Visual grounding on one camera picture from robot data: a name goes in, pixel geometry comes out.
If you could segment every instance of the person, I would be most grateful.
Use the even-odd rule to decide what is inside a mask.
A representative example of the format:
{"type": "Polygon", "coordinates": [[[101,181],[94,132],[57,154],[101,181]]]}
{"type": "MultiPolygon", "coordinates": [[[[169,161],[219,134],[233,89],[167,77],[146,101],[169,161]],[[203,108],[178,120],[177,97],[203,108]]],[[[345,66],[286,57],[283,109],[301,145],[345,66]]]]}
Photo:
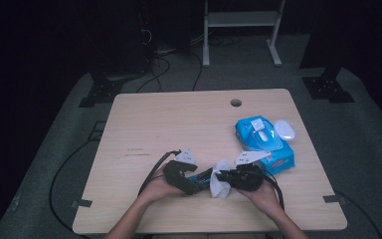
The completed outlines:
{"type": "MultiPolygon", "coordinates": [[[[163,177],[162,165],[143,191],[129,206],[119,221],[104,236],[104,239],[130,239],[133,237],[142,216],[147,208],[160,199],[168,196],[184,194],[180,189],[169,185],[163,177]]],[[[271,218],[284,234],[286,239],[305,239],[306,234],[287,216],[281,208],[274,187],[267,181],[256,191],[237,189],[269,218],[271,218]]]]}

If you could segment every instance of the white tissue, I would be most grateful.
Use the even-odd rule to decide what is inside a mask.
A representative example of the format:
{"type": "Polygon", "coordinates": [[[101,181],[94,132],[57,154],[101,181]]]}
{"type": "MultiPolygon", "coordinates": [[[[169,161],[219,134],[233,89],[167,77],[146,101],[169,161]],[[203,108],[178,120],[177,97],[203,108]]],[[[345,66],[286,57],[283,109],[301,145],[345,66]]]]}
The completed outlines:
{"type": "Polygon", "coordinates": [[[210,190],[212,191],[213,197],[226,198],[231,189],[231,185],[228,182],[219,181],[215,173],[220,172],[220,170],[231,170],[231,166],[228,161],[222,159],[213,166],[212,176],[210,178],[210,190]]]}

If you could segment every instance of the wooden table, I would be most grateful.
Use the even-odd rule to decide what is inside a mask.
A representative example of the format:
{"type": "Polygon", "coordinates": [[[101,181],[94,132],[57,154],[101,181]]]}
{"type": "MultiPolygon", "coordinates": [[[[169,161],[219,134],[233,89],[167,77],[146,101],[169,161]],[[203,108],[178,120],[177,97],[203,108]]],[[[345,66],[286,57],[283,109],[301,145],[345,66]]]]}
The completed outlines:
{"type": "MultiPolygon", "coordinates": [[[[296,167],[276,176],[287,214],[303,230],[341,230],[347,225],[339,203],[325,203],[334,195],[309,135],[287,90],[242,90],[119,95],[114,100],[74,231],[105,233],[135,199],[154,164],[167,151],[190,148],[199,173],[220,159],[233,165],[242,147],[235,123],[263,116],[293,124],[289,143],[296,167]],[[233,107],[231,100],[242,102],[233,107]]],[[[139,225],[139,233],[215,233],[276,231],[276,225],[252,203],[231,189],[226,199],[210,191],[166,198],[153,204],[139,225]]]]}

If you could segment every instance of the white shelf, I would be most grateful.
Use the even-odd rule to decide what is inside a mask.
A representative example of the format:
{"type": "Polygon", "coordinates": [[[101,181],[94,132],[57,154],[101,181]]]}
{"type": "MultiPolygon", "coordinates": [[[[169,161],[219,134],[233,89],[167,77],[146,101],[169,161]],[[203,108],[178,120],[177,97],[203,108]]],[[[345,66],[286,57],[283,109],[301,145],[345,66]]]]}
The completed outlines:
{"type": "Polygon", "coordinates": [[[209,13],[208,27],[275,26],[277,11],[209,13]]]}

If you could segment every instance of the hand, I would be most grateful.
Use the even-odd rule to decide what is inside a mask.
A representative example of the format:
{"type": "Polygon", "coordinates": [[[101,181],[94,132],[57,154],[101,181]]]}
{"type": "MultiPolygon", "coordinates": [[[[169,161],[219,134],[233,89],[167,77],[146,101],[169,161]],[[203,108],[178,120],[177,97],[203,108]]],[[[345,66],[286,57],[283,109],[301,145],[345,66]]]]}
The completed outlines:
{"type": "Polygon", "coordinates": [[[240,189],[238,191],[248,197],[259,210],[266,213],[269,217],[284,212],[279,204],[275,188],[267,181],[264,181],[256,191],[240,189]]]}
{"type": "Polygon", "coordinates": [[[148,182],[138,198],[147,201],[148,203],[153,203],[162,198],[175,195],[183,194],[184,192],[180,189],[168,184],[163,175],[163,168],[166,163],[163,164],[153,175],[153,179],[148,182]]]}

